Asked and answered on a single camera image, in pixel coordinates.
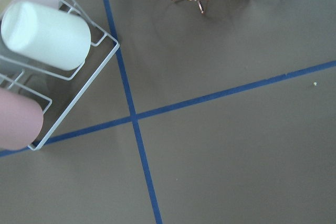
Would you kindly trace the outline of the salmon pink cup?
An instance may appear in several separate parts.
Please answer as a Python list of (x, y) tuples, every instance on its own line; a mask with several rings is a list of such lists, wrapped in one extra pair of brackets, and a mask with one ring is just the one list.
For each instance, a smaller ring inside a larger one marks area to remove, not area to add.
[(40, 134), (43, 121), (36, 101), (1, 88), (1, 148), (25, 148)]

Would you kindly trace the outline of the white cup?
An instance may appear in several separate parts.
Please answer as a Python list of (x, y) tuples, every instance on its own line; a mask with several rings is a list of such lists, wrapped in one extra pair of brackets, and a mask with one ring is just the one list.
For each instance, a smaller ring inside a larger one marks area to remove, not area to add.
[(64, 71), (84, 63), (91, 46), (83, 18), (25, 1), (6, 10), (1, 37), (10, 51)]

